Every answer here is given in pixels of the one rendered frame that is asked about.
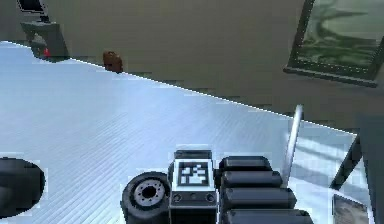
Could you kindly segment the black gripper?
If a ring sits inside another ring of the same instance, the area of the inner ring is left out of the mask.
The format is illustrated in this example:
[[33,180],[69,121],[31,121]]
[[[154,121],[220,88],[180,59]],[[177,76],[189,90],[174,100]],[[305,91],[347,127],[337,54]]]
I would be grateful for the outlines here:
[[169,224],[170,185],[162,172],[144,172],[124,188],[120,201],[125,224]]

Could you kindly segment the black round object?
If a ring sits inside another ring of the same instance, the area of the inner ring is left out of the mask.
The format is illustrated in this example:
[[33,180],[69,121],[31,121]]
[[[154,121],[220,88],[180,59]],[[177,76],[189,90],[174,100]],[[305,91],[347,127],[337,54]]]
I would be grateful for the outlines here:
[[39,202],[45,174],[24,159],[0,158],[0,219],[17,216]]

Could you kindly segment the brown round object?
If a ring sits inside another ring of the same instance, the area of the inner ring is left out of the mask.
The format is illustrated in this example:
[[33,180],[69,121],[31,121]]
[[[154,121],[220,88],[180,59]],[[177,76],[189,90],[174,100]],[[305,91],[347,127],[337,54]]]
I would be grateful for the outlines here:
[[116,73],[121,73],[123,71],[122,59],[114,51],[105,51],[103,53],[103,64],[107,71]]

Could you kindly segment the silver baseball bat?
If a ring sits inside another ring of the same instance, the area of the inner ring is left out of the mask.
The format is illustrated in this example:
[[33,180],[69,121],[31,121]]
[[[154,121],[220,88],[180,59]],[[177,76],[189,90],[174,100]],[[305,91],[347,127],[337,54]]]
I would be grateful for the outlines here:
[[282,186],[283,187],[288,186],[302,116],[303,116],[303,106],[297,105],[294,116],[293,116],[293,120],[292,120],[291,131],[290,131],[290,135],[287,142],[284,165],[282,168]]

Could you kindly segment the grey stand with red item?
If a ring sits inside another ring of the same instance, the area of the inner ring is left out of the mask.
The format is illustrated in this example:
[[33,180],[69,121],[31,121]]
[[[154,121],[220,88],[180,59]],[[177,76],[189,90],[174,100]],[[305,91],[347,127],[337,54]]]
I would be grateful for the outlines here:
[[21,27],[36,58],[52,63],[70,58],[58,23],[22,22]]

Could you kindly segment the black television set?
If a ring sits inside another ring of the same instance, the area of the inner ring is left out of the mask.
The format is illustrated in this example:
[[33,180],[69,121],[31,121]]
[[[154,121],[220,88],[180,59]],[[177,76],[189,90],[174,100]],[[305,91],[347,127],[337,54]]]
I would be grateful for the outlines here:
[[42,0],[17,0],[17,3],[22,12],[45,13],[45,5]]

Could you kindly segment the dark grey furniture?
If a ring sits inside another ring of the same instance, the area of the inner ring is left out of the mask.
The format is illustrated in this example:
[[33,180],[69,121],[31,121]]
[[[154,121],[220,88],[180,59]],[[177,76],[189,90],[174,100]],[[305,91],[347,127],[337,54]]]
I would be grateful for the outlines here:
[[374,221],[375,224],[384,224],[384,115],[360,115],[356,124],[356,138],[330,188],[340,190],[359,161],[363,160]]

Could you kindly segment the green framed wall picture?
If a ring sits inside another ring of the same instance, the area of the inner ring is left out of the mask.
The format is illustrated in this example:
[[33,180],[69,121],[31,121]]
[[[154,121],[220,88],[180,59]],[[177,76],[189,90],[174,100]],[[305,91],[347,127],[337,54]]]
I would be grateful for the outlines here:
[[384,64],[384,0],[305,0],[286,73],[374,88]]

